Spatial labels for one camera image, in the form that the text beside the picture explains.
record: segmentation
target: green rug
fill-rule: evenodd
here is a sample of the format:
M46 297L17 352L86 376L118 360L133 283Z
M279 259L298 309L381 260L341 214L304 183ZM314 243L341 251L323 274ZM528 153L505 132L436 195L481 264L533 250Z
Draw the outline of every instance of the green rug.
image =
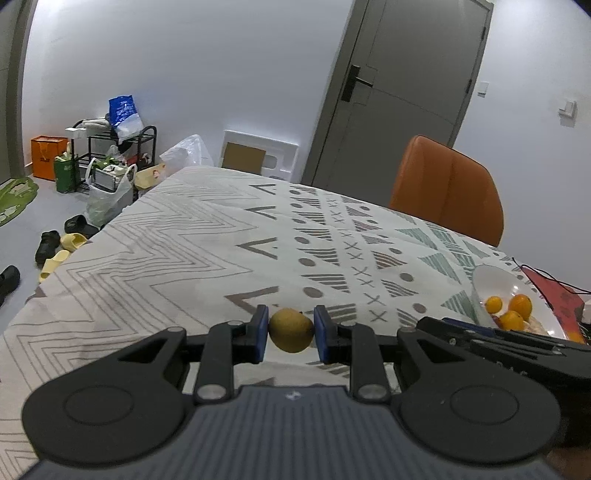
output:
M39 186L28 177L11 180L0 190L0 226L10 222L37 196Z

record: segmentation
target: green bag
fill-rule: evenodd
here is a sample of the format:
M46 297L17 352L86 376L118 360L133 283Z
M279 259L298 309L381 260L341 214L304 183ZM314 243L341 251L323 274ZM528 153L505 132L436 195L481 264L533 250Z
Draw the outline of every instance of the green bag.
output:
M56 174L56 190L60 193L68 193L74 190L74 160L72 156L56 157L53 162L53 171Z

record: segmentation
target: door handle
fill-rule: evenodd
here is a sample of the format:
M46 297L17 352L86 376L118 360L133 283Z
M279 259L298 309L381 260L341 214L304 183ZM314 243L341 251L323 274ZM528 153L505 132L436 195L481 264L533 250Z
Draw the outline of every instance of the door handle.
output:
M361 67L359 67L357 65L350 66L349 74L347 75L347 80L345 81L345 86L343 88L343 94L340 96L340 99L342 101L344 101L344 102L351 101L351 97L353 96L353 90L355 90L355 85L357 84L357 82L363 83L364 85L367 85L370 88L374 86L373 83L368 82L367 80L360 79L357 76L357 75L359 75L360 70L361 70Z

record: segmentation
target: door frame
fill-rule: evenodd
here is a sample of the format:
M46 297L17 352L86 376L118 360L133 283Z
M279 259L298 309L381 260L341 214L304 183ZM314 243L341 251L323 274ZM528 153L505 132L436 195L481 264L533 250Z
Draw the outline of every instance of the door frame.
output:
M349 16L345 34L343 35L343 41L341 42L340 50L335 61L335 67L330 78L326 96L324 97L324 104L322 106L322 110L320 111L320 117L316 125L316 131L314 133L314 138L312 139L310 152L308 154L306 166L302 175L301 183L303 185L314 186L316 171L318 169L320 158L324 150L324 145L329 134L330 125L339 105L341 90L345 85L347 72L349 71L349 64L351 63L351 58L353 57L353 51L355 49L355 45L357 44L357 39L359 37L363 19L365 18L365 12L367 11L370 0L353 1L354 3L353 8L351 9L351 15ZM452 135L450 137L450 141L447 144L448 147L452 147L455 143L457 134L460 131L460 127L462 126L464 116L466 115L466 110L468 109L468 105L472 99L472 94L476 86L476 78L478 77L480 65L482 64L482 57L484 55L486 41L491 29L491 19L494 5L486 0L470 1L483 6L488 10L488 13L486 14L484 26L484 38L480 42L480 48L478 49L476 62L474 63L474 68L470 77L472 84L470 85L469 91L464 97L460 111L457 114L456 122L452 130Z
M8 168L13 179L31 174L31 167L25 165L22 149L22 78L25 71L29 33L37 1L21 1L8 61L6 98L2 99L6 102Z

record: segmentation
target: blue plastic bag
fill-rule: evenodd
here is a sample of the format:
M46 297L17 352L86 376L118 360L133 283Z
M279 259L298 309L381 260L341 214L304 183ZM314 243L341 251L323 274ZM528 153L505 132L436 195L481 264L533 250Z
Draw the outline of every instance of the blue plastic bag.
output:
M144 129L142 119L135 109L134 98L123 95L109 100L109 121L120 141L139 134Z

